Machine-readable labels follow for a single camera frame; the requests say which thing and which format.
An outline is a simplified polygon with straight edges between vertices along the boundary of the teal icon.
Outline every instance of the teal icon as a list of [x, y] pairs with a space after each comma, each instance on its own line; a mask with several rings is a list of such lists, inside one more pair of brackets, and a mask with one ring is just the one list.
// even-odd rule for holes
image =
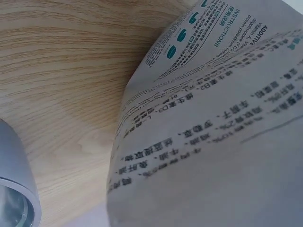
[[204, 2], [201, 5], [201, 7], [205, 7], [205, 6], [207, 6], [207, 0], [204, 0]]
[[178, 40], [179, 42], [182, 42], [182, 41], [184, 40], [185, 36], [186, 36], [186, 29], [183, 29], [183, 30], [180, 32], [180, 34], [178, 35], [177, 40]]
[[170, 49], [169, 49], [169, 51], [167, 52], [167, 58], [168, 59], [171, 59], [174, 55], [175, 55], [175, 53], [176, 53], [176, 47], [175, 46], [172, 46]]
[[198, 14], [199, 14], [199, 13], [196, 12], [196, 13], [190, 18], [190, 20], [189, 20], [189, 23], [190, 23], [190, 24], [193, 24], [193, 23], [197, 20], [195, 17], [196, 17]]

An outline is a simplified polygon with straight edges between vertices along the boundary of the light wood surface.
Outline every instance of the light wood surface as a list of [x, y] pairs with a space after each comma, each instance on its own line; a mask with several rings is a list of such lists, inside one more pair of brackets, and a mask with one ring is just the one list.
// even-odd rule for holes
[[42, 227], [105, 199], [123, 89], [196, 0], [1, 0], [0, 118], [21, 137]]

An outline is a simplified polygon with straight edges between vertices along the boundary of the gray cylindrical object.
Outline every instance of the gray cylindrical object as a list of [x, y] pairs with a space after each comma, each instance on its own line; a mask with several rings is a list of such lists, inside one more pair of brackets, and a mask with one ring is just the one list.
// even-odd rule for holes
[[0, 120], [0, 226], [38, 227], [41, 206], [21, 140]]

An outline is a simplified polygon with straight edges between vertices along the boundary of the wood grain surface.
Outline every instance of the wood grain surface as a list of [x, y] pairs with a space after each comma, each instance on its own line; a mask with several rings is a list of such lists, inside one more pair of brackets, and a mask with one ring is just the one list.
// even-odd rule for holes
[[59, 227], [105, 199], [123, 89], [196, 0], [1, 0], [0, 118], [21, 137]]

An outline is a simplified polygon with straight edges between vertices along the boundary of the white paper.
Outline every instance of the white paper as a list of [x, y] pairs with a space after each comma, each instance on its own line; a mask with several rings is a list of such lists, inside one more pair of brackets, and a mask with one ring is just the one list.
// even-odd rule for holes
[[279, 0], [203, 0], [160, 36], [122, 101], [111, 226], [302, 225], [302, 22]]

